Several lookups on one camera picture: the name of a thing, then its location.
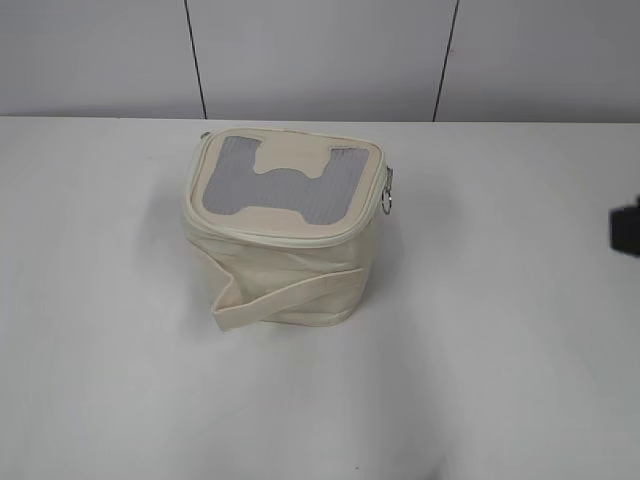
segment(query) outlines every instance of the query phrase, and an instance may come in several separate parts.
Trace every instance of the white table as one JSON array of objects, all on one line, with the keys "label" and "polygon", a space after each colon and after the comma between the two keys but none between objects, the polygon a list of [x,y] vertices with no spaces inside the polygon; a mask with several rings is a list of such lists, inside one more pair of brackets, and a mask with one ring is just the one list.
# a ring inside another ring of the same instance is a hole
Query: white table
[{"label": "white table", "polygon": [[0,119],[0,478],[637,479],[640,126],[265,123],[379,142],[362,307],[223,334],[181,233],[227,121]]}]

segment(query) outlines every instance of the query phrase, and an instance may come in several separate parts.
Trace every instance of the cylindrical bag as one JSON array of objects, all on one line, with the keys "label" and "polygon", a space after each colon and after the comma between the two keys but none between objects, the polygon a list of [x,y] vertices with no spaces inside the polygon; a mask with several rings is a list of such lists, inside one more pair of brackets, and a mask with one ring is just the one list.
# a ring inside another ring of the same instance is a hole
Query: cylindrical bag
[{"label": "cylindrical bag", "polygon": [[335,325],[355,309],[391,208],[392,170],[368,142],[237,128],[198,146],[185,233],[222,330]]}]

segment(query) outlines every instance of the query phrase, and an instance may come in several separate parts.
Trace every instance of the d-ring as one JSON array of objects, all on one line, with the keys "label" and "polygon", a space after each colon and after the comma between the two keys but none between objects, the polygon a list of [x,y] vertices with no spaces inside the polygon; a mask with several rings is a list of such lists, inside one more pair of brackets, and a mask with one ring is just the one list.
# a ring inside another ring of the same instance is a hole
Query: d-ring
[{"label": "d-ring", "polygon": [[393,202],[391,201],[391,190],[385,188],[382,191],[382,211],[385,215],[389,215],[391,213],[391,207]]}]

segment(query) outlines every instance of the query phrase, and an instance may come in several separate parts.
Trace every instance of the bag strap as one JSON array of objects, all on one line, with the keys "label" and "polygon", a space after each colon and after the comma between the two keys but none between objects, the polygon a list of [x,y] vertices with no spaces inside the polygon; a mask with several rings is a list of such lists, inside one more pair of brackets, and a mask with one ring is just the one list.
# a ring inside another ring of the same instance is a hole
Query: bag strap
[{"label": "bag strap", "polygon": [[213,314],[223,331],[243,327],[274,313],[302,305],[337,290],[356,287],[362,282],[363,275],[364,270],[362,268],[346,272],[327,273],[288,285],[243,305],[219,310],[216,310],[214,306]]},{"label": "bag strap", "polygon": [[258,322],[269,315],[293,308],[303,303],[323,297],[337,290],[345,290],[357,287],[364,280],[364,269],[357,268],[346,272],[326,273],[317,277],[308,278],[292,285],[287,285],[279,290],[263,295],[248,303],[220,308],[218,305],[226,298],[227,304],[240,303],[241,296],[233,275],[225,270],[211,255],[193,242],[189,242],[196,251],[198,257],[206,261],[221,276],[209,278],[214,290],[223,287],[220,294],[213,302],[211,312],[223,331],[243,327]]}]

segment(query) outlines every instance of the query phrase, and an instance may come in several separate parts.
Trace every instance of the white wall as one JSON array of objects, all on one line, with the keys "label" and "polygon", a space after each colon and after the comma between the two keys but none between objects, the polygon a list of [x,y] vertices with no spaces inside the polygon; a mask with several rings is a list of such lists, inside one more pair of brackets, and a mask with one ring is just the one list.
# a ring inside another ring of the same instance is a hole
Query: white wall
[{"label": "white wall", "polygon": [[640,121],[638,0],[461,0],[437,119]]},{"label": "white wall", "polygon": [[189,0],[210,118],[431,120],[455,0]]},{"label": "white wall", "polygon": [[0,0],[0,114],[201,118],[180,0]]},{"label": "white wall", "polygon": [[[455,0],[188,0],[210,118],[433,116]],[[640,121],[638,0],[460,0],[437,119]],[[0,114],[202,117],[183,0],[0,0]]]}]

